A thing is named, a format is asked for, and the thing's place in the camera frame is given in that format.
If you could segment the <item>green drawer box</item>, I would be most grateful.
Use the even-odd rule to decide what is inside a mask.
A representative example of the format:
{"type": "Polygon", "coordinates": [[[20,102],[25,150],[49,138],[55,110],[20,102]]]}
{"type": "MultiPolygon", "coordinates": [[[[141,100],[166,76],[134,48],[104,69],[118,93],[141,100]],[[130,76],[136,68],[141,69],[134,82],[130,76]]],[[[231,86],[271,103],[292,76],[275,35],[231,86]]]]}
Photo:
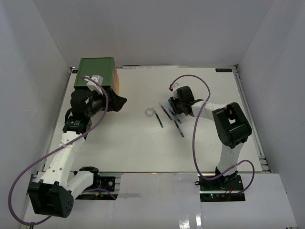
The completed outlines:
{"type": "Polygon", "coordinates": [[[102,86],[110,86],[112,88],[112,74],[114,68],[116,68],[116,65],[113,57],[81,58],[74,82],[74,88],[86,86],[86,81],[81,78],[81,76],[84,75],[89,77],[93,75],[102,76],[102,86]]]}

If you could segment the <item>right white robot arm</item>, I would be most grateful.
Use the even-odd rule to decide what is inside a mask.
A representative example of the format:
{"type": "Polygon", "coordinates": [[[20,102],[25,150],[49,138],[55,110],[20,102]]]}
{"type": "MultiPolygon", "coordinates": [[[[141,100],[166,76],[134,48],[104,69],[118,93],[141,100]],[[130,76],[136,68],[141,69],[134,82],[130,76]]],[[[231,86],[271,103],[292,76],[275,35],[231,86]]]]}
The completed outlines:
{"type": "Polygon", "coordinates": [[[185,114],[195,117],[192,138],[192,151],[195,168],[201,179],[215,180],[220,190],[227,190],[238,175],[237,166],[240,151],[252,128],[245,117],[240,105],[236,102],[230,104],[213,104],[203,99],[195,99],[189,86],[179,86],[177,83],[170,85],[173,96],[169,103],[176,114],[185,114]],[[214,122],[217,135],[222,143],[221,156],[215,168],[215,176],[206,177],[197,165],[195,155],[195,134],[199,118],[209,119],[214,122]]]}

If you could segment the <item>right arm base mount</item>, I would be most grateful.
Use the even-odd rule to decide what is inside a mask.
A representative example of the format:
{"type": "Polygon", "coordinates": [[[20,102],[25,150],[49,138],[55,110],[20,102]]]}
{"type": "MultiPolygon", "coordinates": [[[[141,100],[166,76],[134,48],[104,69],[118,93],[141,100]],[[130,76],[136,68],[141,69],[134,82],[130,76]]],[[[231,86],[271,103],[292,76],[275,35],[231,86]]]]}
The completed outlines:
{"type": "Polygon", "coordinates": [[[240,175],[226,183],[218,180],[208,181],[198,177],[194,184],[199,187],[201,203],[245,201],[244,193],[237,194],[244,189],[240,175]]]}

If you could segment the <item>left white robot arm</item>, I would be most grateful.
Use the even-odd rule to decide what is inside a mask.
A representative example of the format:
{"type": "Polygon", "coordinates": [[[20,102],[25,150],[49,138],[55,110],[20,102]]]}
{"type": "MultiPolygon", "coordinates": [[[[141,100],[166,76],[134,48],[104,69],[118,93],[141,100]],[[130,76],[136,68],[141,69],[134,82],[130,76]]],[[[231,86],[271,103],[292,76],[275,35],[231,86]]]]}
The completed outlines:
{"type": "Polygon", "coordinates": [[[71,94],[71,108],[66,112],[61,149],[54,154],[46,172],[38,182],[30,182],[28,194],[36,214],[66,218],[74,200],[85,190],[96,190],[101,185],[99,170],[82,167],[73,178],[69,173],[78,150],[84,144],[91,126],[91,118],[99,111],[118,112],[127,99],[105,87],[105,94],[88,89],[76,89],[71,94]]]}

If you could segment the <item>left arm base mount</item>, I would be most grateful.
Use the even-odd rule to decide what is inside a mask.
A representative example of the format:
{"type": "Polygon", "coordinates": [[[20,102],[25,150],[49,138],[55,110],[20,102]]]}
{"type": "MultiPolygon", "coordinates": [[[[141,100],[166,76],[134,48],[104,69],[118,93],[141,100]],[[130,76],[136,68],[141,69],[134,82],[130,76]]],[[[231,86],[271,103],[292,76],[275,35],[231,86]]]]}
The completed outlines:
{"type": "Polygon", "coordinates": [[[115,200],[118,197],[119,188],[116,187],[116,177],[100,177],[95,184],[85,188],[77,196],[77,200],[115,200]]]}

